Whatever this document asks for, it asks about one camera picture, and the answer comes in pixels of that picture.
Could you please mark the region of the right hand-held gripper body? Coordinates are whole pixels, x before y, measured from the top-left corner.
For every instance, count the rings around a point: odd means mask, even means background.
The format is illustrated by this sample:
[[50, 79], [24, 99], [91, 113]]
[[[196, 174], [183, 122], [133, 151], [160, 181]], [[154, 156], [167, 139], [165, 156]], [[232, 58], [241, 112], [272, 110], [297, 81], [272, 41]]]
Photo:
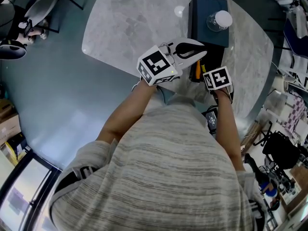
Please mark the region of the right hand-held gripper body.
[[231, 85], [231, 77], [226, 66], [203, 73], [206, 88], [218, 90]]

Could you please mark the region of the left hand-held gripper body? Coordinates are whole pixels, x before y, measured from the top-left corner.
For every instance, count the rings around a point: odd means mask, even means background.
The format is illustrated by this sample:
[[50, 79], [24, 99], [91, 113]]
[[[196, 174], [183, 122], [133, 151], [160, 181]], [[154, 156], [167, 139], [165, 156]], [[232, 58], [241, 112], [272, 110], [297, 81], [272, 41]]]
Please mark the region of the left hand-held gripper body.
[[189, 38], [174, 38], [160, 46], [154, 45], [138, 58], [137, 70], [149, 86], [171, 82], [184, 70], [177, 67], [177, 54], [189, 51], [205, 51], [205, 45]]

